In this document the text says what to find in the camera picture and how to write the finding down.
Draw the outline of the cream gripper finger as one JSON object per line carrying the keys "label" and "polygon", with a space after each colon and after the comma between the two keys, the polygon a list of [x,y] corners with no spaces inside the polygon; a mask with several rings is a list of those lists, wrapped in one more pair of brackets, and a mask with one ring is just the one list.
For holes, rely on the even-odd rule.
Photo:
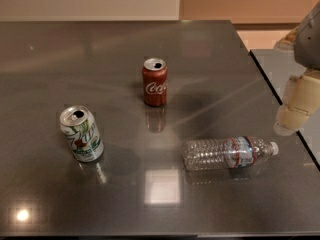
{"label": "cream gripper finger", "polygon": [[274,49],[279,51],[292,51],[294,49],[297,31],[297,27],[292,29],[289,33],[275,43]]}
{"label": "cream gripper finger", "polygon": [[283,104],[276,114],[274,131],[290,136],[320,108],[320,71],[306,69],[301,76],[291,76],[286,83]]}

